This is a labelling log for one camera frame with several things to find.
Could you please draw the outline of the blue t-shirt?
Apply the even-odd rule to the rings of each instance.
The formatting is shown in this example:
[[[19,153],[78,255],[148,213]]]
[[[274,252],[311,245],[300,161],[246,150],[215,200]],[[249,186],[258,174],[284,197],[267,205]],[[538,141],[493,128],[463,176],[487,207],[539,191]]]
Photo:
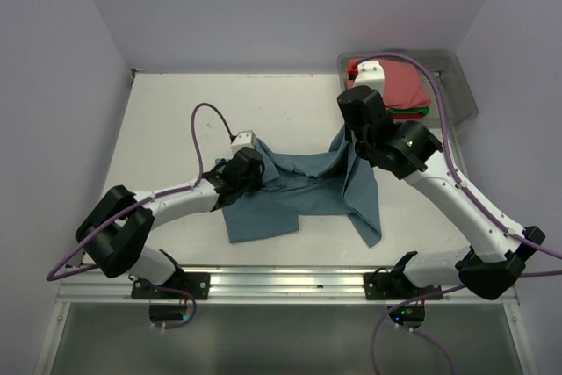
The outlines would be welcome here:
[[[344,127],[324,153],[276,153],[260,139],[255,148],[263,156],[263,187],[222,210],[230,242],[295,233],[301,216],[345,216],[369,248],[382,239],[374,171]]]

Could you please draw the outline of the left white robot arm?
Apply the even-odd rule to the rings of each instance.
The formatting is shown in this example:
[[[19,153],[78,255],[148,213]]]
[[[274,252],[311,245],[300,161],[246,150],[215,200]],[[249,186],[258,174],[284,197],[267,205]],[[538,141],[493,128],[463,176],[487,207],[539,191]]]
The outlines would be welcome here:
[[[216,164],[202,177],[159,191],[129,191],[112,187],[76,230],[95,265],[108,277],[127,274],[151,285],[163,298],[187,289],[187,277],[170,254],[146,245],[154,229],[196,213],[211,213],[232,205],[262,186],[263,156],[244,147],[232,159]]]

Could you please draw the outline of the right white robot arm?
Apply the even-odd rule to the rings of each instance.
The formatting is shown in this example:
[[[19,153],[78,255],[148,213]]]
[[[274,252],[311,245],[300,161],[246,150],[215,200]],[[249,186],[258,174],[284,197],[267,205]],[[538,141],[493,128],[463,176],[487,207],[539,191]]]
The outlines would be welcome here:
[[[542,244],[544,232],[505,216],[456,167],[449,167],[443,144],[422,123],[398,123],[381,95],[367,86],[337,98],[347,137],[373,168],[391,172],[424,195],[468,241],[466,248],[440,253],[406,253],[388,272],[370,281],[399,299],[462,285],[482,299],[498,299],[523,274],[535,253],[516,238]]]

